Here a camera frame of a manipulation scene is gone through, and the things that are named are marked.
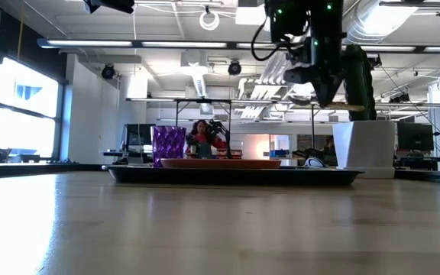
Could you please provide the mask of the black computer monitor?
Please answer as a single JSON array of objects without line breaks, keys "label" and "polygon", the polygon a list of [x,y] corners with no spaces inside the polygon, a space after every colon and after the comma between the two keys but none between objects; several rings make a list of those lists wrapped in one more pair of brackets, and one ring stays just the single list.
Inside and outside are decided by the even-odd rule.
[{"label": "black computer monitor", "polygon": [[399,150],[433,151],[434,149],[431,125],[398,122],[396,132]]},{"label": "black computer monitor", "polygon": [[121,149],[130,151],[137,148],[140,153],[151,153],[152,130],[155,124],[125,124],[121,136]]}]

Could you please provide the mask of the orange plastic plate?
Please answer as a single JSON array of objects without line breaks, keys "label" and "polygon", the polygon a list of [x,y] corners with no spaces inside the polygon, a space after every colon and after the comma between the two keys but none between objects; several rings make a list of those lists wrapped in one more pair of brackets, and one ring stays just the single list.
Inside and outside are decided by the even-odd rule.
[{"label": "orange plastic plate", "polygon": [[243,159],[161,159],[168,169],[278,169],[280,160]]}]

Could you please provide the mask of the person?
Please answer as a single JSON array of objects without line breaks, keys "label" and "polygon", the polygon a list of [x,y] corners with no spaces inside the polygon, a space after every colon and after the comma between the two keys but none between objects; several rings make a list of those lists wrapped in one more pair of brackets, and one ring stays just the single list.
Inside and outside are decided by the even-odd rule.
[{"label": "person", "polygon": [[192,125],[192,130],[186,135],[186,152],[194,158],[212,159],[212,148],[226,149],[227,145],[213,133],[213,127],[205,120],[198,120]]}]

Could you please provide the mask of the black aluminium rig frame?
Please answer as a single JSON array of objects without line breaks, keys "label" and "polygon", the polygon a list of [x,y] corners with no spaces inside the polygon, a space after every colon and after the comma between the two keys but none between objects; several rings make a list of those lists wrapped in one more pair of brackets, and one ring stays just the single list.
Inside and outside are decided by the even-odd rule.
[{"label": "black aluminium rig frame", "polygon": [[107,167],[109,166],[76,163],[0,163],[0,177],[30,176],[70,172],[104,172],[111,176],[111,174],[107,170]]}]

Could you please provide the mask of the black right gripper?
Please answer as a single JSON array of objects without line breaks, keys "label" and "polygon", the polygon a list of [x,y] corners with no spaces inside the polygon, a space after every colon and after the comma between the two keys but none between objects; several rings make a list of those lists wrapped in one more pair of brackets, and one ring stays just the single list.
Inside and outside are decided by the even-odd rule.
[{"label": "black right gripper", "polygon": [[283,79],[288,83],[311,83],[319,106],[332,103],[342,81],[341,41],[308,37],[287,50],[290,65]]}]

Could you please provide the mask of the white plant pot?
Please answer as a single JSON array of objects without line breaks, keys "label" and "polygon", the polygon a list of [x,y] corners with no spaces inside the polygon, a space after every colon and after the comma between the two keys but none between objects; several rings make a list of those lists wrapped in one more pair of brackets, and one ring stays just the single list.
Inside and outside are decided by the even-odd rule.
[{"label": "white plant pot", "polygon": [[396,125],[392,121],[350,121],[333,125],[337,168],[360,178],[393,179]]}]

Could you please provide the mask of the dark green textured tray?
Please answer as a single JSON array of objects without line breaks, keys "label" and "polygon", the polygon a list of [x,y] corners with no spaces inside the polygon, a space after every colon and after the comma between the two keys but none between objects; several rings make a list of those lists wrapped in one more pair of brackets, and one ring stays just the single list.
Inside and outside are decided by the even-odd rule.
[{"label": "dark green textured tray", "polygon": [[117,183],[218,186],[350,186],[360,171],[322,168],[206,169],[109,166]]}]

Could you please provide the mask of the purple faceted plastic cup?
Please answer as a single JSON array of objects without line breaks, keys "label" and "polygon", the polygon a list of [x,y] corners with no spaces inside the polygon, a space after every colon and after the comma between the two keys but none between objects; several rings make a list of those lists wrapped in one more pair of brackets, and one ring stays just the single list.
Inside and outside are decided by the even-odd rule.
[{"label": "purple faceted plastic cup", "polygon": [[162,159],[182,159],[186,129],[179,126],[153,126],[152,148],[154,167],[162,167]]}]

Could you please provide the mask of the silver ventilation duct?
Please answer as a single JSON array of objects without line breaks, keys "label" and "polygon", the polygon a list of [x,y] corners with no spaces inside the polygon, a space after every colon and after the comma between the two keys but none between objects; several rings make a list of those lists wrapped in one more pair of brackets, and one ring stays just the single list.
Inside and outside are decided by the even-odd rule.
[{"label": "silver ventilation duct", "polygon": [[415,6],[380,5],[401,0],[359,0],[343,17],[343,44],[378,44],[400,28],[417,10]]}]

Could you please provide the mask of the large bright window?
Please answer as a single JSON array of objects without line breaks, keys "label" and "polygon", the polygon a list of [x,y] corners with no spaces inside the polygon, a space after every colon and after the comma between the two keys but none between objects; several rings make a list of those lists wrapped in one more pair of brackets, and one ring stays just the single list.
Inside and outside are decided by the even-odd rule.
[{"label": "large bright window", "polygon": [[60,84],[13,59],[0,63],[0,149],[51,157]]}]

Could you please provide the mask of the black metal rack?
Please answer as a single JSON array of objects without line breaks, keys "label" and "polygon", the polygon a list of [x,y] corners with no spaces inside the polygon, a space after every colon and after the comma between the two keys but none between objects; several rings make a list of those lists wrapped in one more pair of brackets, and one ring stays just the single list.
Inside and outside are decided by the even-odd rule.
[{"label": "black metal rack", "polygon": [[179,114],[181,113],[182,109],[180,108],[180,103],[185,102],[185,107],[188,106],[191,102],[194,102],[196,104],[214,104],[217,103],[219,105],[222,105],[223,103],[228,105],[228,109],[226,110],[228,114],[228,130],[231,133],[231,112],[232,112],[232,105],[233,104],[245,104],[245,105],[275,105],[275,104],[284,104],[289,105],[292,104],[291,101],[279,101],[279,100],[268,100],[268,99],[209,99],[209,98],[197,98],[197,99],[174,99],[174,102],[176,103],[176,109],[175,109],[175,125],[177,126],[179,124]]}]

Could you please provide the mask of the long ceiling light strip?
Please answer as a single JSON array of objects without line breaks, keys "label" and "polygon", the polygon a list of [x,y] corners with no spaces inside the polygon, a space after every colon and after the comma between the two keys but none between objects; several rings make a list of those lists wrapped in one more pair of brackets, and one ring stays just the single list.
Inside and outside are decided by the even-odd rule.
[{"label": "long ceiling light strip", "polygon": [[[127,49],[206,49],[249,50],[250,42],[236,41],[181,41],[181,40],[55,40],[38,38],[41,48],[127,48]],[[440,54],[440,46],[363,44],[362,49],[371,53]]]}]

